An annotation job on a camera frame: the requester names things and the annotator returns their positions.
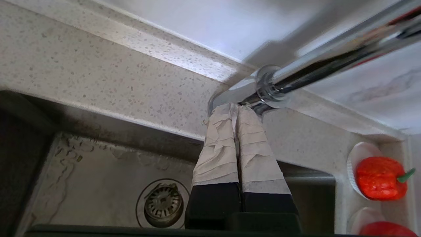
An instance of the white countertop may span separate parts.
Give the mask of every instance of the white countertop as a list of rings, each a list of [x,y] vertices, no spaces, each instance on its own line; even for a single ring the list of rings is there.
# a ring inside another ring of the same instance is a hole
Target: white countertop
[[[3,1],[0,52],[0,88],[199,140],[210,97],[228,88]],[[336,233],[361,207],[380,208],[347,184],[346,157],[367,139],[287,108],[267,114],[264,125],[277,159],[335,176]],[[402,215],[398,223],[408,221]]]

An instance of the chrome faucet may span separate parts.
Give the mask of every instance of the chrome faucet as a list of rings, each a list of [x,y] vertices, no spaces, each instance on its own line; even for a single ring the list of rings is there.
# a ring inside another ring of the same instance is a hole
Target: chrome faucet
[[[212,98],[258,115],[286,106],[292,91],[421,40],[421,0],[402,0],[285,67],[266,65]]]

